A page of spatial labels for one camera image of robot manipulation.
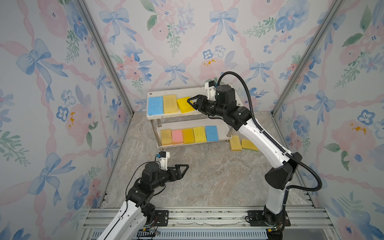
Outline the dark yellow sponge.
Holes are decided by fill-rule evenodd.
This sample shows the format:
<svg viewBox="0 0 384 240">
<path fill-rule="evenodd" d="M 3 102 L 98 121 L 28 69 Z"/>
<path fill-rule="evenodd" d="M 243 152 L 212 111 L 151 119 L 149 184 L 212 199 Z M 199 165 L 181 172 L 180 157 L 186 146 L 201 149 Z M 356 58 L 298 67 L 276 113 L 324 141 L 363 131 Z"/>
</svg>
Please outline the dark yellow sponge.
<svg viewBox="0 0 384 240">
<path fill-rule="evenodd" d="M 252 141 L 247 139 L 242 139 L 241 146 L 242 146 L 242 149 L 256 151 L 256 152 L 259 151 L 259 149 L 252 143 Z"/>
</svg>

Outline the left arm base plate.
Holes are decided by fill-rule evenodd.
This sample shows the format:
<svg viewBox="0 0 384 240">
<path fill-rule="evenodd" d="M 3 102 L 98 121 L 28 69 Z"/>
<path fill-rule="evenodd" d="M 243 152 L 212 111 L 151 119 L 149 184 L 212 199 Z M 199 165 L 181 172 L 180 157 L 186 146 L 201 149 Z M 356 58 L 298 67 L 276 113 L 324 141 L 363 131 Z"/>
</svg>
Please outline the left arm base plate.
<svg viewBox="0 0 384 240">
<path fill-rule="evenodd" d="M 167 227 L 169 222 L 168 210 L 153 210 L 147 216 L 146 226 Z"/>
</svg>

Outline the bright yellow sponge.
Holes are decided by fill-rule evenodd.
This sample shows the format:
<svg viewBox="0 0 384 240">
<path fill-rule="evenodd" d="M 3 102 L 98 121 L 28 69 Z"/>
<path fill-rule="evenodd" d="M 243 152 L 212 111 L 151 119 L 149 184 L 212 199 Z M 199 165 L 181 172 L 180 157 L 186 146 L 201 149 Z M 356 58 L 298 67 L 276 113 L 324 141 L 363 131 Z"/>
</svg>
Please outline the bright yellow sponge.
<svg viewBox="0 0 384 240">
<path fill-rule="evenodd" d="M 182 114 L 194 112 L 195 109 L 188 103 L 188 99 L 190 97 L 184 97 L 177 99 L 177 105 L 179 107 L 179 110 Z"/>
</svg>

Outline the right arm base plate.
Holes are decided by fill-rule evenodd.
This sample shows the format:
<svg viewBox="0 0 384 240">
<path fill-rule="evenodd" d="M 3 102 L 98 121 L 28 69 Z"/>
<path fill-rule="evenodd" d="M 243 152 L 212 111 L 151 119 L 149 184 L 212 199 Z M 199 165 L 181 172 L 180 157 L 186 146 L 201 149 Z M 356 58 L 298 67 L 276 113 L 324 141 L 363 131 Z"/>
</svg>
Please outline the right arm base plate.
<svg viewBox="0 0 384 240">
<path fill-rule="evenodd" d="M 247 211 L 245 220 L 251 227 L 281 228 L 283 224 L 285 227 L 291 226 L 287 212 L 285 215 L 283 213 L 275 215 L 269 211 L 250 210 Z"/>
</svg>

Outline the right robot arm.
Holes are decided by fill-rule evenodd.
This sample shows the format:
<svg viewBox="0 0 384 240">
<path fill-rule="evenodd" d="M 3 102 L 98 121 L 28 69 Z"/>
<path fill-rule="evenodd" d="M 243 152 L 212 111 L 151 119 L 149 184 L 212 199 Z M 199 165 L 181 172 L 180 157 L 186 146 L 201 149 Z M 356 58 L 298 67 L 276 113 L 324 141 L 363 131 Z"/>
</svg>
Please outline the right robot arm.
<svg viewBox="0 0 384 240">
<path fill-rule="evenodd" d="M 289 194 L 287 187 L 297 164 L 288 156 L 290 152 L 276 142 L 253 118 L 251 111 L 237 104 L 236 91 L 231 86 L 210 87 L 208 92 L 214 95 L 196 95 L 187 100 L 188 104 L 209 118 L 223 120 L 264 154 L 272 168 L 265 174 L 269 193 L 258 221 L 265 222 L 267 226 L 283 226 L 286 221 L 285 207 Z"/>
</svg>

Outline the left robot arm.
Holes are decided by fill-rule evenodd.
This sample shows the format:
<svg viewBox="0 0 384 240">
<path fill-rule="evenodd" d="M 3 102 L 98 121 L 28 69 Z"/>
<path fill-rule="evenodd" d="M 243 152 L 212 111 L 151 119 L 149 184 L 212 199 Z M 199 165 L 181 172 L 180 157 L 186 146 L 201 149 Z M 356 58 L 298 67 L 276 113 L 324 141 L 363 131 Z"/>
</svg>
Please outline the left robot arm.
<svg viewBox="0 0 384 240">
<path fill-rule="evenodd" d="M 143 227 L 155 221 L 156 207 L 150 203 L 155 189 L 168 182 L 181 180 L 189 169 L 188 164 L 161 169 L 159 162 L 146 162 L 142 176 L 126 191 L 125 201 L 116 216 L 98 237 L 99 240 L 131 240 Z"/>
</svg>

